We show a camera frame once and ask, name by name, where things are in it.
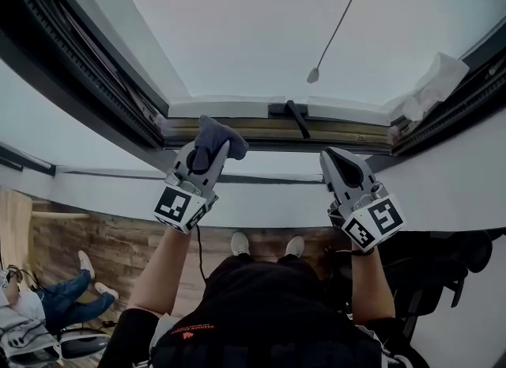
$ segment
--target wood panel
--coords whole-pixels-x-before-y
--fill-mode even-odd
[[[230,239],[235,229],[203,227],[202,257],[206,276],[230,255]],[[245,229],[250,251],[258,260],[275,261],[284,255],[288,241],[297,234],[304,237],[304,259],[320,277],[327,273],[323,249],[347,246],[345,237],[337,237],[332,229]],[[86,251],[96,271],[96,280],[119,292],[119,300],[90,326],[100,327],[101,321],[117,321],[127,306],[135,279],[160,242],[164,227],[160,223],[130,218],[92,214],[83,220],[33,219],[36,273],[43,284],[49,285],[73,278],[79,268],[77,252]],[[184,265],[173,315],[183,317],[193,311],[202,299],[205,284],[199,271],[198,242],[192,237]],[[88,302],[96,297],[91,286],[83,296]],[[75,362],[74,366],[95,366],[98,359]]]
[[[12,264],[32,272],[31,218],[32,199],[12,189],[0,187],[0,247],[4,268]],[[28,289],[26,280],[21,283],[21,289]]]

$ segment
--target shoe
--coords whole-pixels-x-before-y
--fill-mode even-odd
[[[304,239],[301,236],[295,236],[286,245],[285,256],[292,254],[295,257],[299,258],[300,256],[302,256],[303,252],[304,252]]]
[[[118,292],[109,288],[103,283],[95,283],[95,289],[99,294],[111,294],[114,296],[114,299],[117,301],[119,299]]]
[[[232,236],[232,242],[230,244],[232,247],[232,254],[234,256],[238,256],[239,254],[249,254],[250,253],[250,244],[247,241],[244,233],[237,232]]]
[[[77,254],[79,255],[79,261],[81,261],[81,270],[88,270],[93,281],[95,279],[95,270],[93,269],[92,262],[89,260],[88,254],[82,250]]]

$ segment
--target wooden floor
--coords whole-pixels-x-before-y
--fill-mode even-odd
[[[97,321],[90,323],[98,328],[101,321],[117,321],[127,305],[135,279],[148,263],[164,227],[156,222],[92,214],[84,220],[32,219],[35,272],[44,285],[72,279],[79,270],[77,252],[88,253],[96,271],[96,280],[119,292],[119,300]],[[201,228],[203,269],[208,276],[230,255],[230,239],[235,229]],[[250,252],[258,260],[275,261],[284,255],[288,241],[301,235],[306,241],[304,258],[320,277],[327,272],[324,248],[347,246],[344,237],[337,237],[330,228],[242,230],[250,241]],[[198,242],[192,237],[190,251],[176,299],[174,316],[183,317],[193,311],[202,299],[204,282],[198,268]],[[83,302],[96,297],[93,287],[83,295]],[[95,366],[97,359],[86,359],[74,366]]]

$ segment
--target gray cloth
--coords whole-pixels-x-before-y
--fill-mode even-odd
[[[242,160],[246,155],[249,145],[231,127],[225,126],[206,115],[200,116],[198,127],[200,132],[195,139],[197,154],[192,167],[194,171],[201,173],[207,171],[213,163],[214,156],[227,141],[230,142],[228,158]]]

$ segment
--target foot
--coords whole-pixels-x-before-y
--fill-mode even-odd
[[[88,254],[84,251],[80,251],[78,255],[79,261],[81,261],[81,270],[88,270],[93,281],[95,279],[95,270],[93,269],[92,262],[89,260]]]
[[[250,244],[247,241],[246,236],[244,236],[244,233],[237,232],[234,233],[232,236],[232,254],[234,256],[238,256],[239,254],[249,254],[250,253]]]
[[[304,252],[304,239],[301,236],[295,236],[286,245],[285,256],[287,256],[288,254],[292,254],[298,258],[302,256],[303,252]]]
[[[109,288],[103,283],[95,283],[95,289],[99,294],[111,294],[114,296],[114,299],[117,301],[119,299],[118,292]]]

